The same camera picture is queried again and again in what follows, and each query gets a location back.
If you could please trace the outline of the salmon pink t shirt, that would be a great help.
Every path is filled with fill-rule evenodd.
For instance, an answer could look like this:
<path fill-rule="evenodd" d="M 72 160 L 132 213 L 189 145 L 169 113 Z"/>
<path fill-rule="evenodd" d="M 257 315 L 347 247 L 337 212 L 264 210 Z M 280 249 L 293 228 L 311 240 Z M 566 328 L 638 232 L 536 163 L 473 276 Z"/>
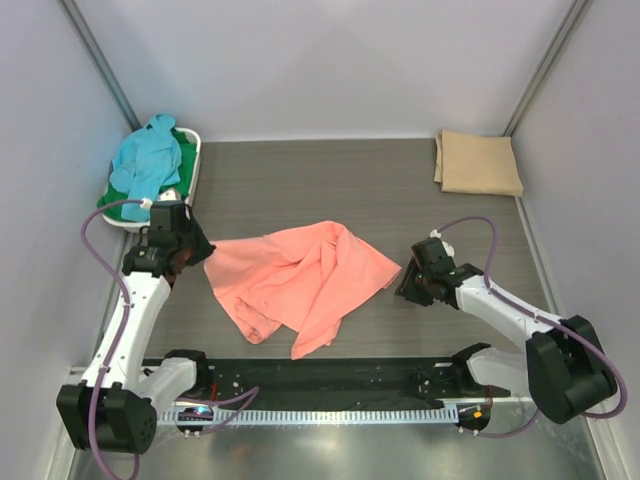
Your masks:
<path fill-rule="evenodd" d="M 294 360 L 330 345 L 343 318 L 388 288 L 400 265 L 334 221 L 254 238 L 219 240 L 204 272 L 224 311 L 252 344 L 296 332 Z"/>

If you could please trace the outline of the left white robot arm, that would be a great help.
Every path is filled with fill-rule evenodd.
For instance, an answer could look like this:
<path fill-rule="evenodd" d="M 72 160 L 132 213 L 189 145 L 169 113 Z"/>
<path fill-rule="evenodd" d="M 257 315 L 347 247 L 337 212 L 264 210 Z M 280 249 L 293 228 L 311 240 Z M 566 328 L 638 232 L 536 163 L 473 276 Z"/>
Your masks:
<path fill-rule="evenodd" d="M 143 454 L 158 416 L 179 397 L 204 398 L 212 387 L 202 351 L 174 349 L 150 374 L 144 354 L 157 317 L 180 273 L 210 257 L 211 244 L 183 201 L 144 200 L 150 223 L 125 254 L 120 289 L 98 351 L 76 384 L 60 388 L 56 407 L 78 450 Z"/>

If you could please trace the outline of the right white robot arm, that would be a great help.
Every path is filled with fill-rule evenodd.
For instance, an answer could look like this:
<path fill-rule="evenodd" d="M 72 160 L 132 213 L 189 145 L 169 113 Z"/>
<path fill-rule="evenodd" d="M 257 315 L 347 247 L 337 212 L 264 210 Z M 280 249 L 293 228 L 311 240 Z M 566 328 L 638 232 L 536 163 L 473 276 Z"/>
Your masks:
<path fill-rule="evenodd" d="M 621 392 L 588 320 L 537 309 L 490 283 L 479 268 L 455 264 L 452 253 L 438 238 L 412 245 L 397 295 L 421 306 L 449 305 L 486 322 L 520 350 L 509 354 L 476 344 L 458 352 L 454 358 L 461 364 L 450 372 L 458 393 L 499 387 L 529 397 L 547 419 L 564 424 Z"/>

